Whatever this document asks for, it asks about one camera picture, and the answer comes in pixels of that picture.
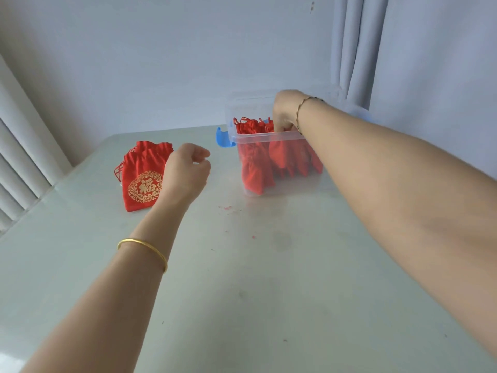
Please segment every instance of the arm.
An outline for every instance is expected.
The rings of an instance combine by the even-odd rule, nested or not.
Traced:
[[[209,154],[193,144],[171,154],[159,199],[131,238],[152,244],[169,258],[183,215],[207,181]],[[132,372],[163,268],[152,250],[133,242],[123,244],[22,372]]]
[[[278,93],[277,130],[296,123],[306,97]],[[299,125],[373,238],[497,356],[497,182],[320,100],[305,101]]]

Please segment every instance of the blue clip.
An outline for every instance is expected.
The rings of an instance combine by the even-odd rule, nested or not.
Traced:
[[[230,141],[230,137],[227,131],[221,131],[221,128],[218,127],[216,131],[216,142],[221,148],[231,148],[236,146],[236,143]]]

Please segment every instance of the red satin bag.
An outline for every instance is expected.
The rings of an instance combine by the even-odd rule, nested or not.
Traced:
[[[124,156],[115,173],[121,176],[124,206],[128,212],[155,204],[162,189],[165,163],[172,152],[170,143],[138,141]]]

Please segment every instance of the gold circular pattern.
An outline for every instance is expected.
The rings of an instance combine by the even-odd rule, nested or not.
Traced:
[[[139,203],[155,200],[162,189],[162,175],[156,171],[141,173],[128,186],[128,195]]]

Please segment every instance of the white wall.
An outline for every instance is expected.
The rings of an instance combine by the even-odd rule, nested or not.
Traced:
[[[221,124],[232,91],[329,82],[332,5],[0,0],[0,53],[78,163],[116,133]]]

